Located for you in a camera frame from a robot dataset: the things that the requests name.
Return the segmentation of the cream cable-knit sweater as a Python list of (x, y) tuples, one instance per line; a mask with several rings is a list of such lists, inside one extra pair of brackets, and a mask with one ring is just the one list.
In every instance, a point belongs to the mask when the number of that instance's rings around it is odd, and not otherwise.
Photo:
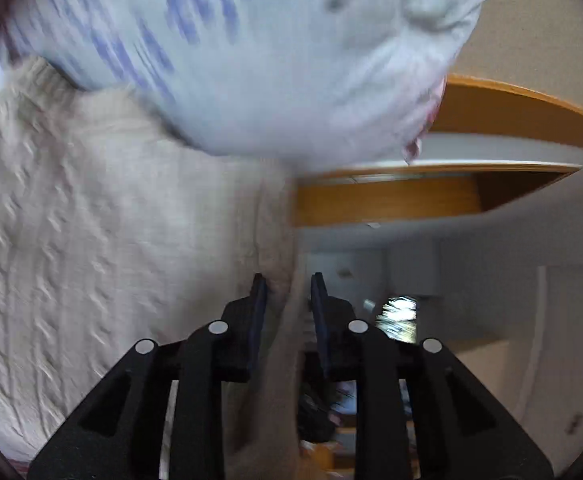
[(132, 93), (43, 58), (0, 89), (0, 451), (28, 464), (136, 341), (270, 290), (260, 362), (223, 389), (232, 479), (316, 479), (296, 434), (305, 267), (279, 162), (189, 148)]

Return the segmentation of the white pillow with blue print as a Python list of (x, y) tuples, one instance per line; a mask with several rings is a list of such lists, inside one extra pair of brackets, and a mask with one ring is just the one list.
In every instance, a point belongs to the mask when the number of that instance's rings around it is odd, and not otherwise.
[(411, 160), (485, 0), (0, 0), (0, 66), (130, 86), (188, 143), (303, 171)]

